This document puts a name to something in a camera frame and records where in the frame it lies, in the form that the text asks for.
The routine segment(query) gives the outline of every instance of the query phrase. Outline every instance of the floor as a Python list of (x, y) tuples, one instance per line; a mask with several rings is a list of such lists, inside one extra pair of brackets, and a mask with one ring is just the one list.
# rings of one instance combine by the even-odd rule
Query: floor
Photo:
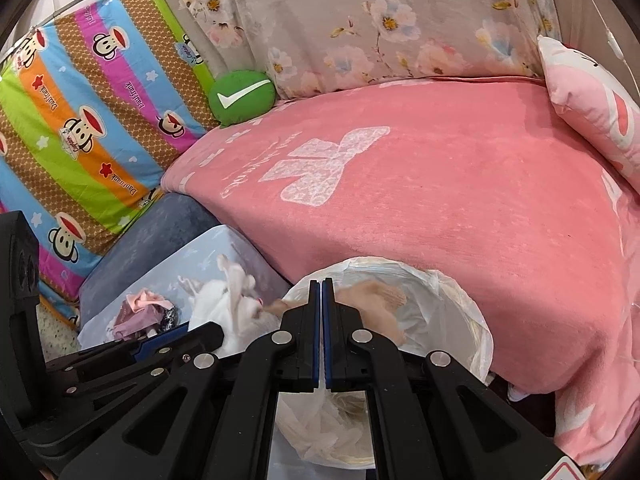
[(74, 329), (59, 320), (41, 304), (38, 305), (36, 314), (45, 361), (51, 361), (80, 350), (78, 334)]

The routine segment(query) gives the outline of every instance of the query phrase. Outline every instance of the blue cushion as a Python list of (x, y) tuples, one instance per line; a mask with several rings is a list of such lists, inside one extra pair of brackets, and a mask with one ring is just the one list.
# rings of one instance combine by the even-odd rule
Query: blue cushion
[(122, 235), (82, 284), (80, 323), (84, 325), (157, 264), (218, 225), (216, 217), (190, 196), (163, 196)]

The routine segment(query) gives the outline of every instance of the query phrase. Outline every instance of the green pillow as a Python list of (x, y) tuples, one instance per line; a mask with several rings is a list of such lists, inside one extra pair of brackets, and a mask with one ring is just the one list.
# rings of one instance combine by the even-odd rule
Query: green pillow
[(217, 79), (209, 107), (220, 126), (244, 123), (267, 113), (276, 102), (276, 88), (262, 72), (237, 70)]

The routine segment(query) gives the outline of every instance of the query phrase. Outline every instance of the pink cloth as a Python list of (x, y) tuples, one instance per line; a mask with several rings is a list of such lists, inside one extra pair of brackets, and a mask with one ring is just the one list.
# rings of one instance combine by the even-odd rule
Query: pink cloth
[(159, 294), (143, 288), (137, 294), (127, 294), (113, 321), (114, 339), (135, 339), (144, 331), (160, 325), (164, 313), (174, 305)]
[(167, 310), (171, 310), (174, 307), (174, 304), (166, 300), (164, 296), (151, 292), (146, 288), (143, 288), (137, 294), (127, 294), (126, 298), (127, 304), (133, 312), (138, 312), (150, 304), (160, 305)]
[(292, 282), (375, 255), (455, 278), (492, 369), (558, 391), (556, 442), (611, 460), (638, 421), (640, 199), (544, 86), (393, 82), (215, 129), (165, 174)]

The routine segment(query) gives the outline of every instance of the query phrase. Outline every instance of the metal screw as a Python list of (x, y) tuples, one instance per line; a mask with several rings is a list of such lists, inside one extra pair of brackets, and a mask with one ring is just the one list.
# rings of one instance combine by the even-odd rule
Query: metal screw
[(431, 357), (429, 357), (429, 359), (435, 366), (440, 367), (449, 366), (449, 364), (451, 363), (451, 356), (446, 352), (441, 351), (434, 352), (433, 354), (431, 354)]
[(373, 339), (373, 334), (369, 332), (369, 330), (364, 330), (363, 328), (359, 330), (355, 330), (353, 334), (351, 334), (353, 340), (356, 343), (368, 343)]
[(209, 368), (215, 361), (216, 358), (211, 354), (199, 354), (193, 359), (193, 365), (200, 370), (204, 370)]
[(271, 340), (276, 343), (276, 345), (286, 345), (292, 339), (293, 336), (286, 330), (278, 330), (271, 336)]

